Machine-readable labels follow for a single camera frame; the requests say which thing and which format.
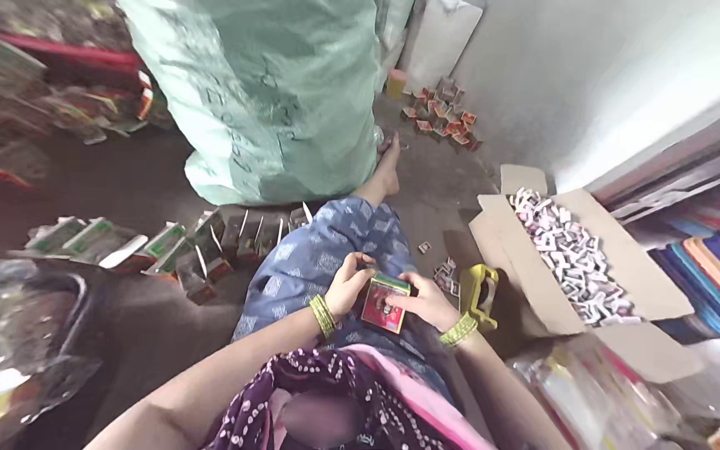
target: green bangle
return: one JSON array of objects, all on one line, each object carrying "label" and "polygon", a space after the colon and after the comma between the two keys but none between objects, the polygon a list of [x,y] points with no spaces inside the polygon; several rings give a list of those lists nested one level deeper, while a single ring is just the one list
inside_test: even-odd
[{"label": "green bangle", "polygon": [[324,333],[324,337],[328,338],[335,331],[335,318],[332,317],[329,308],[326,307],[326,301],[324,297],[316,295],[313,300],[310,301],[310,309],[313,310],[315,320],[318,322],[318,326],[321,327],[321,332]]},{"label": "green bangle", "polygon": [[478,323],[466,312],[455,325],[441,335],[441,342],[449,347],[454,347],[464,340],[466,336],[477,329]]}]

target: stack of colored paper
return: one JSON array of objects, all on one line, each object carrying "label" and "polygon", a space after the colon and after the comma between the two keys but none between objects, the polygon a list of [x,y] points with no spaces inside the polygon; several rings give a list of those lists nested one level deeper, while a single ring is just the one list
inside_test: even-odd
[{"label": "stack of colored paper", "polygon": [[650,256],[685,292],[695,314],[657,325],[683,343],[720,337],[720,231],[649,251]]}]

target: blue printed fabric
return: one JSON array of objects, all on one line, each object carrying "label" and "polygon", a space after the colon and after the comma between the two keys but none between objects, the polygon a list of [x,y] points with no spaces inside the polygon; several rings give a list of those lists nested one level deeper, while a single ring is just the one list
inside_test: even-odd
[{"label": "blue printed fabric", "polygon": [[[312,223],[287,235],[265,258],[249,284],[232,340],[309,306],[315,295],[324,295],[335,272],[353,251],[375,258],[386,275],[396,277],[416,271],[399,218],[387,204],[377,208],[354,196],[332,200],[318,210]],[[362,307],[358,301],[324,347],[371,345],[413,369],[453,403],[440,374],[426,362],[429,348],[425,342],[436,334],[435,330],[413,315],[406,315],[402,331],[396,335],[361,321]]]}]

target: open cardboard box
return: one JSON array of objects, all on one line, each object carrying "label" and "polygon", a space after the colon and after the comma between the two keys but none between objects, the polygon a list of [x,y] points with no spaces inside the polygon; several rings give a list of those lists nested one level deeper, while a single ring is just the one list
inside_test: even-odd
[{"label": "open cardboard box", "polygon": [[[703,363],[693,351],[652,323],[585,326],[507,201],[506,195],[522,187],[545,194],[545,174],[532,167],[502,165],[502,193],[477,198],[482,213],[469,227],[485,264],[504,271],[515,291],[523,294],[528,305],[522,314],[525,332],[535,336],[594,333],[636,373],[655,383],[702,370]],[[624,288],[624,298],[633,302],[635,314],[652,321],[694,312],[685,294],[592,195],[578,189],[553,198],[601,238],[610,265],[608,275]]]}]

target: cardboard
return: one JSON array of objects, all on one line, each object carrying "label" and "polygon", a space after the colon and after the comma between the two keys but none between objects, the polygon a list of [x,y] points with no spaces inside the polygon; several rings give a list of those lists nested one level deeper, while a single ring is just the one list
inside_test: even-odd
[{"label": "cardboard", "polygon": [[[482,212],[469,227],[485,265],[504,271],[528,305],[522,314],[525,333],[535,336],[595,333],[636,373],[656,383],[701,370],[702,363],[692,352],[651,323],[586,327],[505,196],[522,187],[545,193],[545,175],[532,167],[506,164],[502,165],[502,182],[502,195],[477,198]],[[636,314],[647,320],[661,320],[694,312],[685,294],[588,192],[573,190],[555,195],[554,199],[570,210],[592,235],[601,238],[602,251],[610,265],[608,275],[624,288],[624,299],[635,304]]]},{"label": "cardboard", "polygon": [[535,167],[503,164],[500,171],[502,172],[502,188],[499,192],[505,195],[513,195],[522,187],[534,189],[541,194],[549,193],[546,186],[546,174],[543,173],[543,170]]},{"label": "cardboard", "polygon": [[668,383],[704,369],[696,353],[652,323],[595,328],[597,338],[646,381]]}]

